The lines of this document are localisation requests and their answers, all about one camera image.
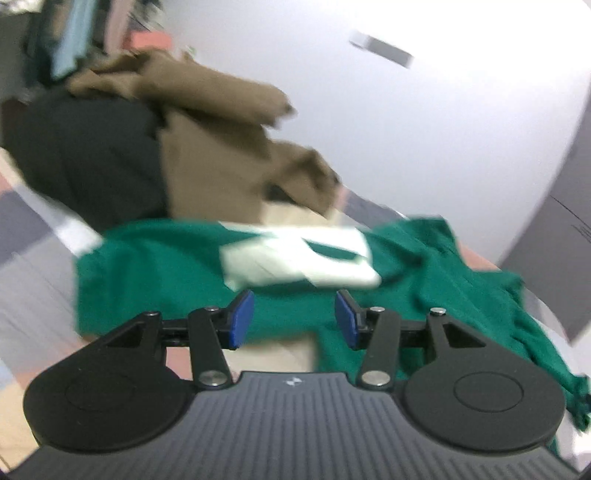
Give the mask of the black garment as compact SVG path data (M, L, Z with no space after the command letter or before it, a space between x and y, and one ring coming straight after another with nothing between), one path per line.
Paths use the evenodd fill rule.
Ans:
M121 97L77 98L65 88L11 109L3 146L25 182L103 233L168 215L150 106Z

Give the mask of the light blue hanging garment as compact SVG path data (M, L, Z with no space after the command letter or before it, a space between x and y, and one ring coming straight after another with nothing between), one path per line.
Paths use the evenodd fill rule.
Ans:
M52 54L51 79L60 80L73 73L87 53L94 29L96 0L75 0L62 37Z

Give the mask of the grey wardrobe door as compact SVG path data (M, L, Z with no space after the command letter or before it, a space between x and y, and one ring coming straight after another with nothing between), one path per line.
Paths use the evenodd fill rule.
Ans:
M590 322L590 110L562 169L502 262L546 303L570 340Z

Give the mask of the brown garment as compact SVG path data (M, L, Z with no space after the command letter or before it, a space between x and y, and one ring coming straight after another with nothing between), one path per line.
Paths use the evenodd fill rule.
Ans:
M175 219L262 223L266 203L278 200L325 216L339 197L339 176L317 150L267 136L294 111L273 85L147 50L79 72L67 88L79 98L107 94L160 109L161 169Z

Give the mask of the green hooded sweatshirt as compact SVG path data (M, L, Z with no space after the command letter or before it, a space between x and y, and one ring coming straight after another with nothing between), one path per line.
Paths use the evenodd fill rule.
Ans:
M311 334L318 371L355 374L362 361L335 322L337 291L408 320L443 307L549 373L563 389L576 428L590 426L589 381L569 370L526 312L522 279L470 268L442 219L373 229L139 221L107 232L76 271L77 327L84 335L106 334L143 311L181 318L224 306L249 289L256 296L249 341Z

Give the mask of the patchwork bed quilt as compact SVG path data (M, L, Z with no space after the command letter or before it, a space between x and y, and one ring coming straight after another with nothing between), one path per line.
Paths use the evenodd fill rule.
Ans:
M334 224L377 226L404 218L388 207L346 191ZM1 148L1 470L10 471L37 448L22 399L29 382L48 366L85 346L74 325L74 261L98 243L94 230L65 208L27 187ZM576 373L590 360L572 348L560 322L532 293L528 313L541 324ZM270 342L225 354L235 378L243 370L310 371L312 340ZM563 458L578 469L590 465L590 429L578 432L565 416L558 430Z

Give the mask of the grey wall switch panel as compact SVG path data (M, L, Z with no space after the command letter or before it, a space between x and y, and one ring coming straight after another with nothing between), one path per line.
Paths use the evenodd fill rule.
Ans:
M413 59L413 56L407 51L370 35L356 33L349 38L349 42L358 49L370 52L404 68L410 67Z

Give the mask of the pink box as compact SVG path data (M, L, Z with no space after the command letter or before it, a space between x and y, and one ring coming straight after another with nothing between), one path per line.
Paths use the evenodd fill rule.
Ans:
M131 31L123 42L124 50L172 50L171 37L162 31Z

